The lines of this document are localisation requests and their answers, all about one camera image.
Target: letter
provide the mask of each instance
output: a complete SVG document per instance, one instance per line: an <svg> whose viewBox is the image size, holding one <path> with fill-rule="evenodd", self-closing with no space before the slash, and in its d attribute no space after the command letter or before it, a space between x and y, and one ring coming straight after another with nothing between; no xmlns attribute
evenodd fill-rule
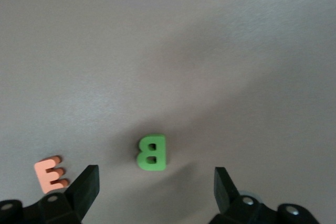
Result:
<svg viewBox="0 0 336 224"><path fill-rule="evenodd" d="M166 169L166 139L162 134L150 134L139 142L137 162L143 170Z"/></svg>
<svg viewBox="0 0 336 224"><path fill-rule="evenodd" d="M58 180L64 174L62 168L53 169L60 162L60 157L53 156L45 158L34 165L41 189L45 194L52 190L64 188L69 184L66 179Z"/></svg>

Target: table surface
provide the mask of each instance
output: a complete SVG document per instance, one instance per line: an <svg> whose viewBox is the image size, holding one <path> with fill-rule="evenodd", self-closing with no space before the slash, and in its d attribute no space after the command letter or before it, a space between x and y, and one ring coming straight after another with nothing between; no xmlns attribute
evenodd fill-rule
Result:
<svg viewBox="0 0 336 224"><path fill-rule="evenodd" d="M0 200L61 155L100 167L84 223L205 224L215 166L336 223L336 0L0 0ZM161 133L167 168L136 163Z"/></svg>

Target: green object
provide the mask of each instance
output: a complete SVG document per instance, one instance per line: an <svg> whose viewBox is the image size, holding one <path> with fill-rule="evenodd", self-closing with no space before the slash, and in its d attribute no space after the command letter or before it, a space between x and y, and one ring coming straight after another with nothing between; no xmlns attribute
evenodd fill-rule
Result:
<svg viewBox="0 0 336 224"><path fill-rule="evenodd" d="M162 134L150 134L139 142L139 149L136 161L143 170L165 170L166 169L166 137Z"/></svg>

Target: silver screw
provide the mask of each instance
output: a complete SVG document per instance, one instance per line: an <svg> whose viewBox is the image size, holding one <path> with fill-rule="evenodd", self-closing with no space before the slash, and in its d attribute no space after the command letter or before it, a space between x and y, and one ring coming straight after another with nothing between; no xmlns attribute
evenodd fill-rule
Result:
<svg viewBox="0 0 336 224"><path fill-rule="evenodd" d="M49 202L53 202L53 201L55 201L55 200L57 200L57 199L58 199L58 197L55 196L55 195L53 195L53 196L50 196L47 200L48 200Z"/></svg>
<svg viewBox="0 0 336 224"><path fill-rule="evenodd" d="M12 204L12 203L7 203L7 204L5 204L5 205L3 205L3 206L1 207L1 210L2 210L2 211L5 211L5 210L10 209L10 208L12 208L12 207L13 207L13 204Z"/></svg>
<svg viewBox="0 0 336 224"><path fill-rule="evenodd" d="M295 207L292 207L292 206L287 206L286 210L288 212L290 212L292 215L298 215L299 214L299 210L296 209Z"/></svg>
<svg viewBox="0 0 336 224"><path fill-rule="evenodd" d="M249 197L244 197L243 198L243 202L245 203L245 204L248 204L248 205L253 205L253 200L251 199L251 198L249 198Z"/></svg>

